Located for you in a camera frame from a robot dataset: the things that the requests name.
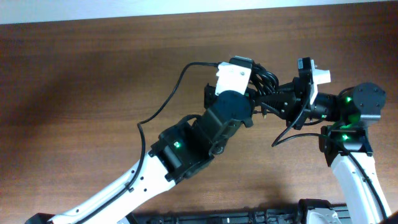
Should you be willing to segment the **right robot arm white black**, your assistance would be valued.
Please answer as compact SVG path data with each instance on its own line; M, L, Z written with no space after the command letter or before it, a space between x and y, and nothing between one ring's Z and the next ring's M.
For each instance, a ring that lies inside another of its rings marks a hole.
M368 127L381 118L386 93L373 83L362 83L338 95L320 93L330 78L294 78L274 93L257 96L256 105L286 120L287 129L301 129L326 121L320 133L325 155L346 200L353 223L388 223L391 210L376 174Z

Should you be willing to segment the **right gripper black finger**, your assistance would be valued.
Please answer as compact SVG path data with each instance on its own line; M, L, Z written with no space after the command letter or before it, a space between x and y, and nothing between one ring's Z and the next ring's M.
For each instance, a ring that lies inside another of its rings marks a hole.
M274 114L279 118L286 118L285 102L287 95L266 95L256 98L256 105L261 107L261 114L266 117L268 113Z
M260 82L259 88L257 89L258 96L275 95L281 93L294 92L294 84L292 82L286 83L285 85L276 85L273 82Z

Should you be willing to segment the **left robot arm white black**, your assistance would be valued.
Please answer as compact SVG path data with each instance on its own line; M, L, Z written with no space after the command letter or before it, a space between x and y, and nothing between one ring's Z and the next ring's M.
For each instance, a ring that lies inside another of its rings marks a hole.
M122 176L79 206L58 214L36 213L28 223L118 223L137 207L206 168L241 125L249 128L254 90L216 92L205 87L203 115L190 114L159 134Z

